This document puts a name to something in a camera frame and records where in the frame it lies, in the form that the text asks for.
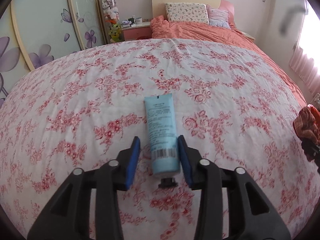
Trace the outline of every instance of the patterned pillow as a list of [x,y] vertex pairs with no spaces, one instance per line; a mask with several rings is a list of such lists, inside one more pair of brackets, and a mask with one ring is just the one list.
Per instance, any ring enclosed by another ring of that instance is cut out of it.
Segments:
[[195,22],[209,24],[207,8],[201,3],[166,3],[169,22]]

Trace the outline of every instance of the orange duvet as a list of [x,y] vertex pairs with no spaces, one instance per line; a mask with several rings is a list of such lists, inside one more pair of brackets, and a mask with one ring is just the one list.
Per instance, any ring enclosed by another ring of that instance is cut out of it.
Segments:
[[301,90],[289,78],[289,76],[275,62],[273,62],[270,57],[268,57],[261,49],[259,49],[257,45],[252,43],[236,28],[228,30],[225,28],[213,27],[201,23],[169,23],[164,19],[163,15],[154,18],[151,21],[150,27],[152,29],[153,39],[180,38],[201,41],[214,41],[255,51],[256,53],[261,55],[264,61],[269,66],[271,66],[283,79],[283,81],[287,84],[287,86],[294,94],[301,107],[307,105]]

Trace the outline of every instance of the mug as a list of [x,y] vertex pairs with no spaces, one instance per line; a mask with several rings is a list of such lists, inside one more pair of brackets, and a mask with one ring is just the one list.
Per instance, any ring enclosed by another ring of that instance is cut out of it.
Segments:
[[142,18],[136,18],[136,24],[142,24]]
[[130,21],[130,22],[131,22],[131,24],[136,23],[136,19],[134,19],[134,18],[129,18],[129,19],[128,19],[128,21]]

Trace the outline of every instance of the plush toy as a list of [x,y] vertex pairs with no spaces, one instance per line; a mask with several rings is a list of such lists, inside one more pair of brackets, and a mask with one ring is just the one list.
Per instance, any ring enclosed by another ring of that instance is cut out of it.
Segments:
[[111,29],[114,30],[114,31],[121,32],[119,23],[113,24],[113,25],[111,26]]
[[117,30],[113,30],[111,29],[109,31],[109,35],[111,36],[111,43],[116,43],[116,42],[120,42],[121,40],[119,39],[119,32]]
[[112,3],[112,0],[107,0],[107,4],[108,4],[108,6],[109,6],[110,8],[113,8],[113,7],[114,7],[114,5],[113,5],[113,3]]
[[110,8],[110,12],[108,14],[111,20],[119,20],[119,13],[117,7]]
[[116,23],[117,23],[116,20],[111,20],[111,19],[109,18],[109,16],[106,16],[105,22],[109,22],[109,23],[111,23],[111,24],[116,24]]
[[107,15],[108,14],[108,9],[110,11],[110,7],[109,7],[108,3],[102,2],[102,9],[103,9],[103,14]]

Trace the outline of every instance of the sliding door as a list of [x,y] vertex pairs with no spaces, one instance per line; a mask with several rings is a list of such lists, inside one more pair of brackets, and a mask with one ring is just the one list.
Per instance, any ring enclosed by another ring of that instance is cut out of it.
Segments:
[[71,0],[85,49],[105,44],[96,0]]
[[13,86],[27,73],[29,69],[20,53],[8,7],[0,19],[0,107]]
[[67,0],[13,0],[21,40],[38,68],[80,51]]

